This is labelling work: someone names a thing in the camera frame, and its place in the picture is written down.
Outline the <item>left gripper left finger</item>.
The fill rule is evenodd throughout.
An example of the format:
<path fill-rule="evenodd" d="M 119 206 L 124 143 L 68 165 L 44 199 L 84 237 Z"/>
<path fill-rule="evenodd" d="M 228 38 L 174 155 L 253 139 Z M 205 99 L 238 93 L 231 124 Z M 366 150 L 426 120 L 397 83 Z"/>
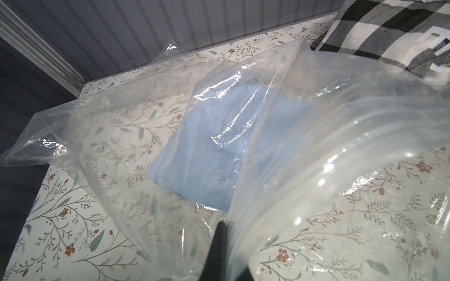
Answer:
<path fill-rule="evenodd" d="M 216 227 L 199 281 L 224 281 L 226 275 L 227 224 L 220 221 Z"/>

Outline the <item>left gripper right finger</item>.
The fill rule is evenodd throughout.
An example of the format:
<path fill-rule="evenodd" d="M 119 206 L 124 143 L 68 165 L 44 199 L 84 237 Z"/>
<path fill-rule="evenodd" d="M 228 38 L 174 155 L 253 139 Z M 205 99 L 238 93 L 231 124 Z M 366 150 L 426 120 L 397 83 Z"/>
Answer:
<path fill-rule="evenodd" d="M 246 268 L 240 276 L 236 279 L 236 281 L 254 281 L 254 278 L 250 272 L 249 268 Z"/>

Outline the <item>clear plastic vacuum bag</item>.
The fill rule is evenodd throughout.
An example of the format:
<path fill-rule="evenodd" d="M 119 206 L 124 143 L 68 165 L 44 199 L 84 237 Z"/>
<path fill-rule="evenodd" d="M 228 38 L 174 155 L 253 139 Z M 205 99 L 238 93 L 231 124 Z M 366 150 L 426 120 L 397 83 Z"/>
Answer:
<path fill-rule="evenodd" d="M 307 103 L 270 146 L 255 125 L 228 212 L 169 192 L 147 172 L 194 97 L 254 81 Z M 225 279 L 447 281 L 450 95 L 377 60 L 271 48 L 241 63 L 174 57 L 34 115 L 1 163 L 50 169 L 6 281 L 197 281 L 227 224 Z"/>

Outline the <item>light blue shirt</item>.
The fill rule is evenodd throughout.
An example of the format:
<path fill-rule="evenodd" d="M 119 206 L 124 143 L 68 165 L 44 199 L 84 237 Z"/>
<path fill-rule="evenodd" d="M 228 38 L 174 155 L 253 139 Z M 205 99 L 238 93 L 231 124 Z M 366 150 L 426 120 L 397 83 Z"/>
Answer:
<path fill-rule="evenodd" d="M 310 108 L 254 81 L 213 89 L 193 101 L 195 106 L 146 176 L 169 192 L 222 212 L 230 209 L 258 119 L 266 121 L 255 144 L 256 152 L 275 147 L 260 161 L 257 173 L 261 174 L 272 160 L 280 160 L 292 149 L 293 142 L 282 144 L 281 139 Z"/>

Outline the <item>black white checked shirt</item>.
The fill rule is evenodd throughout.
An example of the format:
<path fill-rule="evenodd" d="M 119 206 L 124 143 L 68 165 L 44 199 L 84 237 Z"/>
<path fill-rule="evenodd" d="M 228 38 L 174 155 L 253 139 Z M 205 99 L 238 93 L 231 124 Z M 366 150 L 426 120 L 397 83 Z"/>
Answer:
<path fill-rule="evenodd" d="M 317 51 L 368 57 L 450 79 L 449 1 L 345 1 Z"/>

